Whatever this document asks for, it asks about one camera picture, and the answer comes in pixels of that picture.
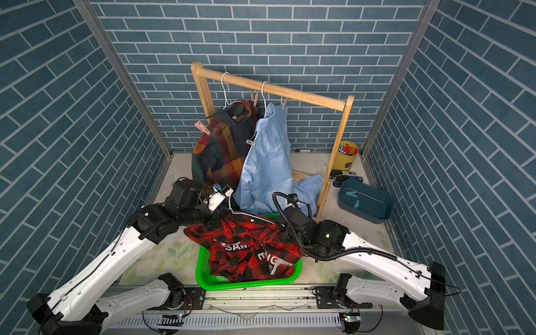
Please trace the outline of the light blue shirt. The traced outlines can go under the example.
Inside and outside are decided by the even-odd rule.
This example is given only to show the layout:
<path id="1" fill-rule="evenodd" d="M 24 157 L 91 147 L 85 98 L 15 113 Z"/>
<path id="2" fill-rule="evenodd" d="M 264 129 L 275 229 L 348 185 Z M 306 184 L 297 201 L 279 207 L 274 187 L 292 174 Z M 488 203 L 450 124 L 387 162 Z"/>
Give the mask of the light blue shirt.
<path id="1" fill-rule="evenodd" d="M 254 146 L 245 159 L 237 191 L 233 195 L 241 211 L 254 214 L 276 214 L 274 192 L 297 194 L 300 209 L 316 214 L 323 177 L 313 174 L 300 181 L 293 180 L 290 163 L 290 141 L 287 110 L 284 106 L 267 105 L 265 117 L 258 120 Z"/>

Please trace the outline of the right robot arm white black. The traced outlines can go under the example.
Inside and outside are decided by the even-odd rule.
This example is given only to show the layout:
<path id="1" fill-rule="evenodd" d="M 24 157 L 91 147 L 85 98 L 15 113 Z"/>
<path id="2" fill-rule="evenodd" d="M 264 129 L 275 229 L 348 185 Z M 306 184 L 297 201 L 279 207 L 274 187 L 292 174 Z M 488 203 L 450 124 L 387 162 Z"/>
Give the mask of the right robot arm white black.
<path id="1" fill-rule="evenodd" d="M 444 330 L 445 301 L 449 297 L 447 270 L 432 262 L 424 265 L 401 258 L 358 236 L 346 226 L 312 219 L 312 212 L 303 212 L 295 194 L 272 194 L 282 239 L 295 242 L 300 250 L 315 261 L 340 259 L 394 285 L 391 293 L 395 303 L 404 308 L 410 318 L 425 327 Z"/>

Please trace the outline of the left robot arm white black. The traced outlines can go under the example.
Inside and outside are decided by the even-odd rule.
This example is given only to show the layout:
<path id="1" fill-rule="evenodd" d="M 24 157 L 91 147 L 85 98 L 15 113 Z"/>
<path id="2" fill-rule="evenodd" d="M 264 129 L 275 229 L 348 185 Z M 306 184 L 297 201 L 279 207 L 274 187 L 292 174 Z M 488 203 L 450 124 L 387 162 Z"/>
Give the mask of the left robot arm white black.
<path id="1" fill-rule="evenodd" d="M 180 227 L 220 221 L 230 211 L 233 192 L 229 185 L 205 188 L 179 178 L 163 202 L 135 212 L 110 246 L 76 276 L 52 293 L 39 293 L 28 301 L 39 334 L 101 334 L 150 308 L 185 307 L 184 284 L 171 273 L 119 295 L 104 294 L 135 261 Z"/>

